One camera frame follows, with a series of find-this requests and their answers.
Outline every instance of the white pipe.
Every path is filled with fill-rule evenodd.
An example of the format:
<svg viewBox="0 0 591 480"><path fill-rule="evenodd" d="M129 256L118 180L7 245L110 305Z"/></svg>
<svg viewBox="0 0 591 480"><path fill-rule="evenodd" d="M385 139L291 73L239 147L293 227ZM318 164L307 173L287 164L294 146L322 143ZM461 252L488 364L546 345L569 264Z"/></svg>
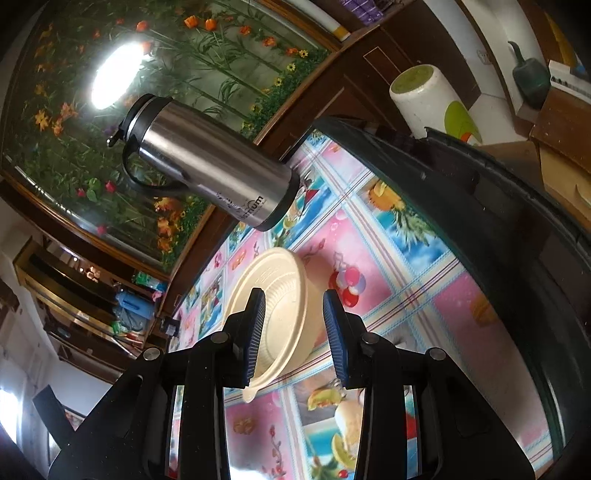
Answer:
<svg viewBox="0 0 591 480"><path fill-rule="evenodd" d="M322 10L310 0L286 0L289 4L304 12L312 20L319 23L322 27L332 33L339 41L346 40L351 33L341 24L339 24L328 13Z"/></svg>

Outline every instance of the window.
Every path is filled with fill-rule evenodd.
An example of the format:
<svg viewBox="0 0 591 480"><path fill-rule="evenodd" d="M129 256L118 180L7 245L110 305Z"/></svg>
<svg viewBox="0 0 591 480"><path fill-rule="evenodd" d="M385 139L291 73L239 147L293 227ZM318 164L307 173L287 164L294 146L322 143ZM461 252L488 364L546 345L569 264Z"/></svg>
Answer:
<svg viewBox="0 0 591 480"><path fill-rule="evenodd" d="M0 423L14 443L17 442L21 404L13 393L0 388Z"/></svg>

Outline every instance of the lemon print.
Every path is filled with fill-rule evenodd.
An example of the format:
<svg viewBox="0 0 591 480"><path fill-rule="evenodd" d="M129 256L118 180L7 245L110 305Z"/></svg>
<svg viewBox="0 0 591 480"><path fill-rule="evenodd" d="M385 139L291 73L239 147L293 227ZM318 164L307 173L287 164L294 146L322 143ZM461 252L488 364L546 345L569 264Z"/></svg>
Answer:
<svg viewBox="0 0 591 480"><path fill-rule="evenodd" d="M357 459L347 451L343 438L338 433L335 433L330 447L332 448L333 455L341 465L347 470L355 470Z"/></svg>

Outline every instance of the metal screw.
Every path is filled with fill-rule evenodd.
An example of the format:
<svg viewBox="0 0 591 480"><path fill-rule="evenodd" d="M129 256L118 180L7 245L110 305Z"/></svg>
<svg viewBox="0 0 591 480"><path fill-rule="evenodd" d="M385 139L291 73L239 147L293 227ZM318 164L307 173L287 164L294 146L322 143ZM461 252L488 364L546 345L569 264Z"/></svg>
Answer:
<svg viewBox="0 0 591 480"><path fill-rule="evenodd" d="M431 348L429 350L429 355L433 360L445 360L446 354L440 348Z"/></svg>
<svg viewBox="0 0 591 480"><path fill-rule="evenodd" d="M151 346L144 352L144 358L148 361L156 360L160 356L160 349Z"/></svg>
<svg viewBox="0 0 591 480"><path fill-rule="evenodd" d="M213 343L226 343L230 336L226 332L216 332L210 338Z"/></svg>
<svg viewBox="0 0 591 480"><path fill-rule="evenodd" d="M361 339L368 345L373 345L374 343L379 342L379 335L373 332L365 332L361 335Z"/></svg>

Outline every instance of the yellow flower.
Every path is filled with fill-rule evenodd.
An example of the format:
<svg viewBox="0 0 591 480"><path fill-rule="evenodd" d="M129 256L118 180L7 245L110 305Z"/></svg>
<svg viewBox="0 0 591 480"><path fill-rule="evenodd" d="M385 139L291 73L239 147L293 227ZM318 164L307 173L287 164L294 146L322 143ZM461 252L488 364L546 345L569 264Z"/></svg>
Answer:
<svg viewBox="0 0 591 480"><path fill-rule="evenodd" d="M45 110L39 110L35 115L35 125L39 125L39 130L44 131L49 126L49 117L45 114Z"/></svg>
<svg viewBox="0 0 591 480"><path fill-rule="evenodd" d="M47 93L45 92L45 87L43 86L42 83L37 83L35 85L35 95L47 96Z"/></svg>
<svg viewBox="0 0 591 480"><path fill-rule="evenodd" d="M61 117L59 117L55 122L53 122L53 125L51 126L53 129L53 134L56 137L59 137L60 134L63 132L64 127L61 125Z"/></svg>

